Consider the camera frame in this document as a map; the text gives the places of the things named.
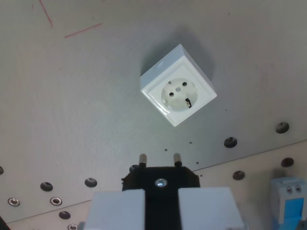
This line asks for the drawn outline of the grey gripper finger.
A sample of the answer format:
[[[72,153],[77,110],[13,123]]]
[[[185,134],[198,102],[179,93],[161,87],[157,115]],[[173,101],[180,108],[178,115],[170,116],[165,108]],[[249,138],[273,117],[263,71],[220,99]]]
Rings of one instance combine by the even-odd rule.
[[[145,191],[133,189],[94,193],[84,229],[145,229]]]
[[[183,230],[245,229],[228,187],[180,188],[178,198]]]

